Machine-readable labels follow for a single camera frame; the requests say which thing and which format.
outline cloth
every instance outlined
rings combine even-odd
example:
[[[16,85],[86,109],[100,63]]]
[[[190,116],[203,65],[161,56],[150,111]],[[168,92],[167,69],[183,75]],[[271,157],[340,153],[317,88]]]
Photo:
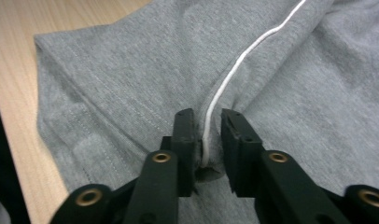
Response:
[[[202,136],[239,55],[298,4],[158,0],[110,25],[37,35],[37,124],[67,188],[137,177],[179,110],[194,109]],[[210,182],[180,199],[180,223],[257,219],[223,175],[221,108],[242,112],[266,149],[320,186],[379,188],[379,1],[307,0],[246,56],[212,114]]]

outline white piping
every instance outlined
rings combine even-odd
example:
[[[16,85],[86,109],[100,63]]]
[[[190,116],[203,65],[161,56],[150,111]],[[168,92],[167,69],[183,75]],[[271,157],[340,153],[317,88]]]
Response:
[[[218,88],[215,96],[213,97],[212,102],[210,103],[209,107],[207,108],[206,112],[206,118],[204,120],[204,135],[202,137],[203,144],[204,144],[204,153],[202,156],[202,162],[201,167],[206,167],[207,163],[209,161],[210,157],[210,147],[209,147],[209,136],[210,136],[210,125],[211,125],[211,117],[213,114],[213,110],[218,102],[219,97],[224,92],[225,88],[227,87],[228,83],[230,82],[231,78],[237,71],[239,65],[242,63],[242,61],[245,59],[248,53],[251,52],[260,42],[262,42],[264,39],[266,39],[268,36],[273,35],[277,33],[280,29],[282,29],[286,23],[291,19],[291,17],[298,11],[298,9],[301,8],[301,6],[306,2],[306,0],[301,0],[301,2],[294,7],[289,15],[286,17],[286,19],[278,26],[274,27],[273,29],[267,31],[263,35],[261,35],[253,44],[251,44],[236,60],[235,65],[231,69],[231,71],[228,73],[228,75],[225,77],[224,81],[222,82],[221,86]]]

